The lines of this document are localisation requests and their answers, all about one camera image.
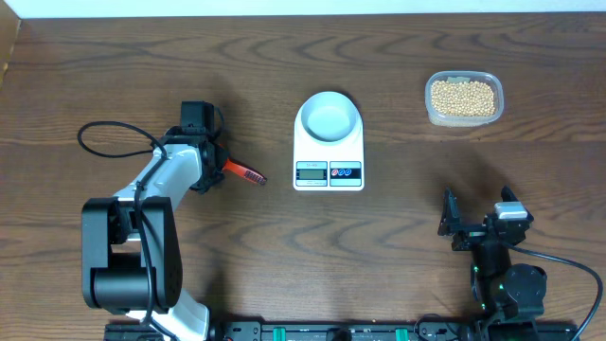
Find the red measuring scoop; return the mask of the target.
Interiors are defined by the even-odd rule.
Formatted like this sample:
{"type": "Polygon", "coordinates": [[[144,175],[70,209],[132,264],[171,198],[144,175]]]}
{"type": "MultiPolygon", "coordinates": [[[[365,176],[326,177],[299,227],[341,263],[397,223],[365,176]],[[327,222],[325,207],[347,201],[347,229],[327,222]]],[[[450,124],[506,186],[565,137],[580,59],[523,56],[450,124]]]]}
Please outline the red measuring scoop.
{"type": "Polygon", "coordinates": [[[223,170],[233,172],[239,177],[257,185],[263,186],[267,181],[267,178],[261,173],[233,161],[231,158],[226,159],[223,170]]]}

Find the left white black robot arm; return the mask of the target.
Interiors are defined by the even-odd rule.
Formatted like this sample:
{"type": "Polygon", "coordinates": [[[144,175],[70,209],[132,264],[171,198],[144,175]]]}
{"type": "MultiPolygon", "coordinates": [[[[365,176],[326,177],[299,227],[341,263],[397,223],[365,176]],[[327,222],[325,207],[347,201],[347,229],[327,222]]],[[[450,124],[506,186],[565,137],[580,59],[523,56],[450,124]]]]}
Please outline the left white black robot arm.
{"type": "Polygon", "coordinates": [[[210,312],[183,287],[174,211],[188,191],[220,183],[224,117],[185,101],[178,125],[150,139],[149,164],[127,187],[81,211],[81,287],[86,304],[124,314],[164,340],[206,340],[210,312]]]}

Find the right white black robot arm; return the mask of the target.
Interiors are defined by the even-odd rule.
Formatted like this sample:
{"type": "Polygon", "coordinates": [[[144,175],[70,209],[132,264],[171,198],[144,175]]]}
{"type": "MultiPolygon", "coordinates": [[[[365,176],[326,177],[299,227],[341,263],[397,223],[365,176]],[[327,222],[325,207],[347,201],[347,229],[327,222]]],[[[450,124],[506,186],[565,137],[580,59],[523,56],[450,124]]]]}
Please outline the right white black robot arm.
{"type": "Polygon", "coordinates": [[[494,322],[524,321],[544,314],[546,272],[511,262],[509,251],[526,239],[534,217],[509,187],[478,224],[464,224],[450,189],[443,195],[437,234],[452,239],[455,252],[472,253],[472,292],[494,322]]]}

